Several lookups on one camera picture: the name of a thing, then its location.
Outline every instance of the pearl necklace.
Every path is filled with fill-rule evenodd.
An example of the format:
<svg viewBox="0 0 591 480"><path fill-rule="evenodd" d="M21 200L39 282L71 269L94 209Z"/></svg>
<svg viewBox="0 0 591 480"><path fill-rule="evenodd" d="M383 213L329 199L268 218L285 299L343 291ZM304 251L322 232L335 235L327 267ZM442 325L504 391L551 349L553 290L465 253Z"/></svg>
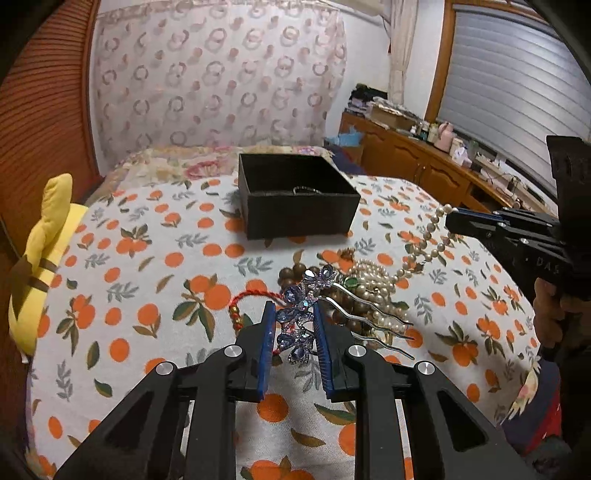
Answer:
<svg viewBox="0 0 591 480"><path fill-rule="evenodd" d="M424 266L437 258L447 246L456 239L456 235L450 233L448 237L443 237L441 242L430 252L425 252L427 248L427 241L433 237L433 232L437 229L436 225L439 220L446 214L457 211L451 205L447 204L443 207L435 209L435 215L431 216L429 223L426 226L426 231L423 233L423 239L415 244L406 244L405 249L408 252L406 262L402 263L402 267L394 275L390 275L388 271L381 265L378 265L372 260L359 260L353 263L349 270L349 274L357 277L358 286L355 289L355 294L364 299L374 303L382 312L396 315L397 317L406 320L407 314L400 307L395 307L390 299L390 295L396 292L396 283L403 278L411 278L413 273L418 273L423 270ZM417 262L417 256L423 256L422 262ZM397 333L404 333L406 326L396 321L393 317L385 317L380 312L373 310L366 312L368 319L372 320L377 326L385 327Z"/></svg>

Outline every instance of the human hand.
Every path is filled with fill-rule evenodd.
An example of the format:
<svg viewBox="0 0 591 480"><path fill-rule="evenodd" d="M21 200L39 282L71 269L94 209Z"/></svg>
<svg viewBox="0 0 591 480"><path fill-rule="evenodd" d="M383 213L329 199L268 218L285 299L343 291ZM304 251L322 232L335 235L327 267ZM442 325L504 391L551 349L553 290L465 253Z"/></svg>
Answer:
<svg viewBox="0 0 591 480"><path fill-rule="evenodd" d="M563 295L560 299L554 298L556 286L541 278L535 281L534 288L534 328L543 346L554 348L562 341L560 322L564 320L566 313L581 313L581 337L591 336L591 301L583 301L567 295Z"/></svg>

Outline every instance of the wooden cabinet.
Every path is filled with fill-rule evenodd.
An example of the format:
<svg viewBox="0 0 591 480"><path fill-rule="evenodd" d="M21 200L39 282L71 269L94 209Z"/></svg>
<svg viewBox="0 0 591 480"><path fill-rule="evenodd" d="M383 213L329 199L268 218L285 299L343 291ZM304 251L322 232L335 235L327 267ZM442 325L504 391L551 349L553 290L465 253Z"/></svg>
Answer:
<svg viewBox="0 0 591 480"><path fill-rule="evenodd" d="M350 126L365 134L361 141L361 166L368 175L415 181L424 164L420 150L411 144L400 143L392 136L392 132L364 118L343 116L340 130L349 131Z"/></svg>
<svg viewBox="0 0 591 480"><path fill-rule="evenodd" d="M421 163L416 150L374 132L366 134L362 166L369 175L414 181Z"/></svg>
<svg viewBox="0 0 591 480"><path fill-rule="evenodd" d="M450 203L453 206L461 204L470 181L455 173L434 158L425 165L417 179L418 184L440 203Z"/></svg>
<svg viewBox="0 0 591 480"><path fill-rule="evenodd" d="M484 180L452 162L432 145L344 113L340 131L348 132L351 126L364 133L361 166L368 175L405 179L422 187L440 203L467 206L480 212L511 206Z"/></svg>

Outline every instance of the orange flower pattern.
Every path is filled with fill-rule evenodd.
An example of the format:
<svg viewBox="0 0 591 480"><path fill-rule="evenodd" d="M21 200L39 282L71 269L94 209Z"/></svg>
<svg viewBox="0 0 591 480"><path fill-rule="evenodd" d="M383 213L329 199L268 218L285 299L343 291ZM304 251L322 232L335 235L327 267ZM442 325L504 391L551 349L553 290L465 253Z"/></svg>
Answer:
<svg viewBox="0 0 591 480"><path fill-rule="evenodd" d="M347 248L394 273L439 205L403 180L353 177L365 200L347 234L247 241L235 180L149 184L90 207L38 328L30 394L41 400L32 418L45 471L59 468L75 440L158 363L193 365L233 343L233 296L246 288L278 291L277 272L296 261L347 271ZM445 236L440 222L433 239ZM241 300L247 324L259 321L265 300ZM488 419L501 421L539 345L531 306L490 253L459 237L422 274L401 279L393 300L414 323L412 340L394 345L436 364ZM393 364L412 364L379 352ZM355 406L326 400L317 359L274 365L264 400L237 406L237 478L331 478L337 464L352 472ZM403 448L410 480L410 448Z"/></svg>

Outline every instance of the open black gift box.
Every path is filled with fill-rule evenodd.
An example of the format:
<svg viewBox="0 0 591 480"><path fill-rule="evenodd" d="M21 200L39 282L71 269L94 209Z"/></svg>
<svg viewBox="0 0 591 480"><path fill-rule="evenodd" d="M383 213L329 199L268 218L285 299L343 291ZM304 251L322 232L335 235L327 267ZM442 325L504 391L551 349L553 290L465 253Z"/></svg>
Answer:
<svg viewBox="0 0 591 480"><path fill-rule="evenodd" d="M240 154L238 189L249 240L347 233L361 198L313 155Z"/></svg>

